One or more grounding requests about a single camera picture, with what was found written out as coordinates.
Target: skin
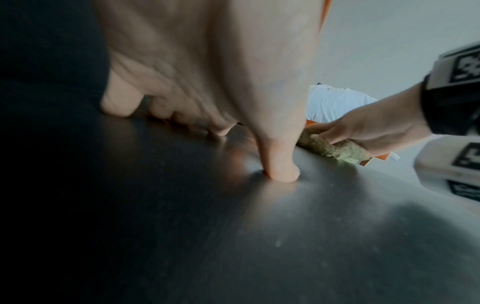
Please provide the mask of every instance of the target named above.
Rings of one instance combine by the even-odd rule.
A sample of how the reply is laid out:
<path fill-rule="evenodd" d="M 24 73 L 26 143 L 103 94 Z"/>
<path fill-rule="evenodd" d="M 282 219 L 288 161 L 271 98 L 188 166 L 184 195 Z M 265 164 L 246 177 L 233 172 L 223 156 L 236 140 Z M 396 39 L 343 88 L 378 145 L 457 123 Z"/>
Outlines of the skin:
<path fill-rule="evenodd" d="M 305 126 L 322 1 L 93 0 L 110 58 L 101 101 L 129 116 L 149 95 L 159 119 L 226 135 L 254 134 L 265 173 L 300 174 L 295 143 Z"/>
<path fill-rule="evenodd" d="M 420 103 L 421 84 L 378 102 L 356 108 L 331 123 L 313 124 L 334 144 L 355 140 L 373 156 L 397 151 L 432 134 Z"/>

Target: sponge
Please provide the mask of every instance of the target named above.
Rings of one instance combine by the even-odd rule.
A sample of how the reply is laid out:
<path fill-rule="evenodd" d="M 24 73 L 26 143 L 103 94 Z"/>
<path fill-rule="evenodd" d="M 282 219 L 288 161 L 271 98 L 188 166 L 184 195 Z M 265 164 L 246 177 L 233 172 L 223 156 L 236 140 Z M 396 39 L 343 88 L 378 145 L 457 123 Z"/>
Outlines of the sponge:
<path fill-rule="evenodd" d="M 350 139 L 330 145 L 322 138 L 311 138 L 311 135 L 320 133 L 317 130 L 304 129 L 296 145 L 315 154 L 333 157 L 350 163 L 357 163 L 372 157 L 367 150 Z"/>

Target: wall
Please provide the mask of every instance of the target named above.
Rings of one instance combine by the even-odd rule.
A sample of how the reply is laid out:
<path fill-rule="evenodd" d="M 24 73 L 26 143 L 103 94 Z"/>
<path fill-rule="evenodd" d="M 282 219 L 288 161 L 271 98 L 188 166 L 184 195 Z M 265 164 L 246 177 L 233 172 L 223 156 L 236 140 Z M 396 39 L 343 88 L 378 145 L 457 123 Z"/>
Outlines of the wall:
<path fill-rule="evenodd" d="M 384 98 L 420 82 L 439 54 L 480 40 L 480 0 L 333 0 L 313 83 Z M 368 166 L 413 184 L 423 144 Z"/>

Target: dark glossy tabletop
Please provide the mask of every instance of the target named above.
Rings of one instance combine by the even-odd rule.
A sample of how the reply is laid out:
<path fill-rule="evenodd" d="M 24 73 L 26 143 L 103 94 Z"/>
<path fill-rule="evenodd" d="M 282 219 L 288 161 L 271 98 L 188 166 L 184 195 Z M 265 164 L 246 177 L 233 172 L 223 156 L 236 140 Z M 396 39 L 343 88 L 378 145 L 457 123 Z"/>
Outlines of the dark glossy tabletop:
<path fill-rule="evenodd" d="M 39 300 L 480 302 L 480 217 L 455 199 L 301 149 L 300 180 L 269 181 L 242 126 L 1 106 L 3 201 Z"/>

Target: white cloth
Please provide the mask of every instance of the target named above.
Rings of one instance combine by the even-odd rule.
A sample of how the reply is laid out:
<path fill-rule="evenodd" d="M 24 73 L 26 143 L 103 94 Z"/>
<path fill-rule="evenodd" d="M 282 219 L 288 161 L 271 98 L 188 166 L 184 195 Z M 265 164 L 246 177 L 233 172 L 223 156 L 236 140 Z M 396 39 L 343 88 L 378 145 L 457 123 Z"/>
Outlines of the white cloth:
<path fill-rule="evenodd" d="M 315 122 L 331 122 L 355 108 L 377 100 L 349 88 L 340 89 L 329 85 L 310 86 L 305 115 L 308 120 Z"/>

